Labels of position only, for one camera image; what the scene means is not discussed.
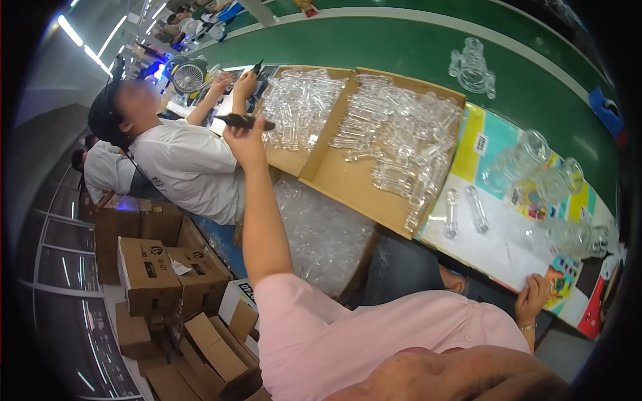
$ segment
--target plastic bag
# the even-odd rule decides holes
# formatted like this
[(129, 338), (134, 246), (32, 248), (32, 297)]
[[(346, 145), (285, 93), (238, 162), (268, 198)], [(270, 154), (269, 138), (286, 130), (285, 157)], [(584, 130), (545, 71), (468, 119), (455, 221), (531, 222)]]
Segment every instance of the plastic bag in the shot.
[(353, 276), (374, 222), (285, 176), (274, 187), (296, 274), (328, 296)]

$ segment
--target black tool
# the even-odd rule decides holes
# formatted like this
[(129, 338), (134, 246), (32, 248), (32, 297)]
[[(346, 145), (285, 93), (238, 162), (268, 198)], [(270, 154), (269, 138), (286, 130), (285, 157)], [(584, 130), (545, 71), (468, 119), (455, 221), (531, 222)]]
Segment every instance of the black tool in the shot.
[[(236, 128), (244, 128), (246, 130), (251, 130), (254, 126), (255, 117), (249, 115), (240, 115), (240, 114), (228, 114), (228, 115), (216, 115), (215, 118), (225, 122), (227, 126), (233, 126)], [(272, 131), (276, 125), (271, 121), (265, 121), (264, 131)]]
[(256, 63), (256, 65), (252, 68), (252, 71), (254, 71), (254, 75), (258, 75), (259, 74), (259, 71), (261, 70), (261, 64), (263, 64), (263, 60), (265, 60), (265, 59), (262, 59), (261, 61)]

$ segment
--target pink shirt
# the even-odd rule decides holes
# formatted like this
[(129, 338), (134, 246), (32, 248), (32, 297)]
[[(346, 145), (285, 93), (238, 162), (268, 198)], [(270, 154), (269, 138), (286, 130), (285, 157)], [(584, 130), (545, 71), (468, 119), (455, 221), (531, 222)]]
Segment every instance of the pink shirt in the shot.
[(260, 281), (254, 297), (263, 385), (274, 401), (323, 400), (413, 346), (443, 352), (497, 345), (529, 352), (506, 312), (450, 291), (350, 311), (301, 278), (278, 274)]

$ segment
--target bracelet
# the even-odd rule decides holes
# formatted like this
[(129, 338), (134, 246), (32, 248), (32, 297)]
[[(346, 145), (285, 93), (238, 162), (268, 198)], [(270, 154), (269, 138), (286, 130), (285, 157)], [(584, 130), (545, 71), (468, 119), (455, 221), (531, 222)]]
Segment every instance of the bracelet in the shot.
[(537, 323), (535, 323), (534, 325), (530, 325), (530, 326), (520, 327), (519, 329), (522, 330), (522, 331), (527, 331), (527, 330), (535, 330), (535, 327), (537, 327)]

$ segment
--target jeans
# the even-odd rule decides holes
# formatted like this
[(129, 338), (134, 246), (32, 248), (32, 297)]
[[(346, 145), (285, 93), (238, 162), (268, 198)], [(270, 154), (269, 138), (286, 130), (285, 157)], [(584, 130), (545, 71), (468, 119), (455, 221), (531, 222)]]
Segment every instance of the jeans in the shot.
[[(362, 305), (380, 305), (420, 291), (446, 289), (439, 274), (437, 256), (396, 234), (385, 234), (372, 254)], [(515, 297), (500, 293), (471, 278), (462, 292), (466, 298), (491, 303), (515, 319)], [(535, 318), (537, 340), (553, 318), (540, 312)]]

